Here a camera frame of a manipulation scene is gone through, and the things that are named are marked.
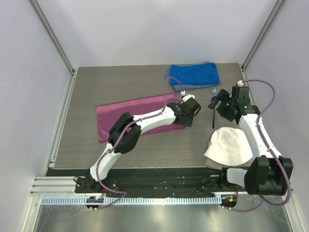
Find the magenta satin napkin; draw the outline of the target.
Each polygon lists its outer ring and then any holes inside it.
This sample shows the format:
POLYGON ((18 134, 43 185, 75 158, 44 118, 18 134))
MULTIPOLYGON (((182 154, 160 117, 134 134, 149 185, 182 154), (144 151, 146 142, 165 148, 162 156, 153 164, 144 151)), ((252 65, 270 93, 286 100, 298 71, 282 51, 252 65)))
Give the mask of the magenta satin napkin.
POLYGON ((157 95, 97 106, 98 142, 108 141, 110 129, 123 113, 129 112, 131 115, 150 113, 163 108, 164 100, 165 95, 157 95))

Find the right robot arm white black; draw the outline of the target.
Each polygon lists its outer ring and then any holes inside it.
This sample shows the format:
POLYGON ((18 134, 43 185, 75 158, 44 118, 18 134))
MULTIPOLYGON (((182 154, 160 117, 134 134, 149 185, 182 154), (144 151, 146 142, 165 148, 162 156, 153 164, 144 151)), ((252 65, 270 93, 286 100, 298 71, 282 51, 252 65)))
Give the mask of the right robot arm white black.
POLYGON ((248 169, 223 168, 218 178, 220 189, 228 191, 236 184, 250 195, 289 196, 293 162, 284 158, 272 143, 262 122, 263 112, 251 104, 249 87, 235 85, 231 93, 221 89, 208 108, 239 125, 254 158, 248 169))

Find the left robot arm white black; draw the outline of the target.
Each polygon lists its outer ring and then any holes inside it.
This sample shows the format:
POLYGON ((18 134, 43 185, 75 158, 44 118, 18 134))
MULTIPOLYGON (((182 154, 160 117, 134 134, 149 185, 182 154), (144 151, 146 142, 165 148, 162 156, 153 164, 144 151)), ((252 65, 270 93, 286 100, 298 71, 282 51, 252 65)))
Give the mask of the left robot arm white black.
POLYGON ((108 142, 96 163, 85 175, 85 188, 97 193, 103 181, 121 155, 130 152, 139 137, 147 131, 172 124, 190 127, 201 109, 192 94, 186 94, 180 102, 164 103, 164 107, 142 115, 123 113, 110 129, 108 142))

